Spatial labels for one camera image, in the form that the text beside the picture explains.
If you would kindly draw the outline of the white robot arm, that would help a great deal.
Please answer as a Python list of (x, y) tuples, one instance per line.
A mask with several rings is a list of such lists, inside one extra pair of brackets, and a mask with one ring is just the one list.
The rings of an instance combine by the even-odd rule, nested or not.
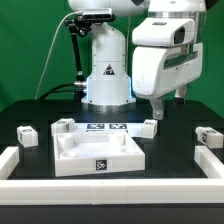
[[(184, 103), (188, 84), (202, 70), (202, 29), (205, 0), (68, 0), (81, 14), (78, 34), (92, 34), (92, 72), (82, 103), (95, 111), (119, 111), (148, 99), (153, 117), (164, 117), (163, 96), (173, 91), (174, 102)], [(132, 74), (125, 69), (126, 39), (109, 25), (118, 16), (147, 12), (132, 32), (136, 49)]]

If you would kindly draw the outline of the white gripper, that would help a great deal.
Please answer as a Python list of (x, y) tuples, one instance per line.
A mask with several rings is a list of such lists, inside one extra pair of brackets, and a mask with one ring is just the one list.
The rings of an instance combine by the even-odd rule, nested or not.
[(146, 18), (133, 30), (132, 88), (153, 99), (152, 116), (164, 118), (161, 96), (176, 89), (174, 101), (184, 102), (188, 86), (202, 71), (203, 44), (194, 43), (195, 21), (190, 18)]

